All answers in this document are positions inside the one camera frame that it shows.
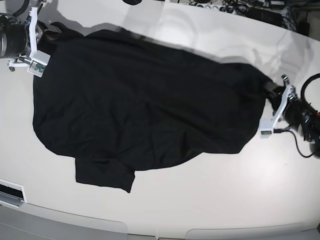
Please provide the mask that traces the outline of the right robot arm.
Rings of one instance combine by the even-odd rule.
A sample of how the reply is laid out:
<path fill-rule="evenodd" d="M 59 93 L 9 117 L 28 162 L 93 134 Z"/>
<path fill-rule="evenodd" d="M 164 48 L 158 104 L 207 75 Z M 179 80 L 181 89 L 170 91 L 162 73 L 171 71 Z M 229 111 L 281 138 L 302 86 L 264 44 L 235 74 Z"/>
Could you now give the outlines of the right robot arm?
<path fill-rule="evenodd" d="M 38 0 L 35 6 L 25 0 L 15 13 L 0 14 L 0 57 L 2 59 L 18 59 L 25 56 L 32 59 L 38 52 L 38 43 L 48 35 L 49 39 L 56 39 L 61 34 L 59 23 L 45 24 L 38 20 L 38 14 L 45 3 Z"/>

